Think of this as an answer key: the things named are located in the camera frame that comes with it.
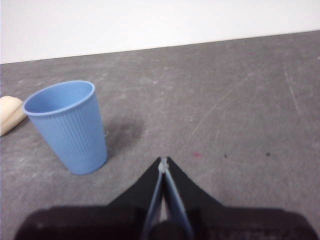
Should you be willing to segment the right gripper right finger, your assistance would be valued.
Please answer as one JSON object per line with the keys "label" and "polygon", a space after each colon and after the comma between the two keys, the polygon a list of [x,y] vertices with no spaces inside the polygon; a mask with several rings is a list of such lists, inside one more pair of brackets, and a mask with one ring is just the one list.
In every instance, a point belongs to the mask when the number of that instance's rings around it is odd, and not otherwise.
{"label": "right gripper right finger", "polygon": [[170,158],[163,159],[164,199],[169,220],[182,227],[188,240],[202,225],[201,211],[221,211],[224,206],[194,183]]}

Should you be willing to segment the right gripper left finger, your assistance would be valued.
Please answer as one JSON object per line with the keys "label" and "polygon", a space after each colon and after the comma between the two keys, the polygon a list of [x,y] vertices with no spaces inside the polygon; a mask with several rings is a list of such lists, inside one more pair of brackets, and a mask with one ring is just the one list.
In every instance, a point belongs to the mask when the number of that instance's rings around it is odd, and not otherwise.
{"label": "right gripper left finger", "polygon": [[140,178],[109,205],[112,225],[120,237],[147,240],[152,224],[159,219],[164,192],[164,174],[157,158]]}

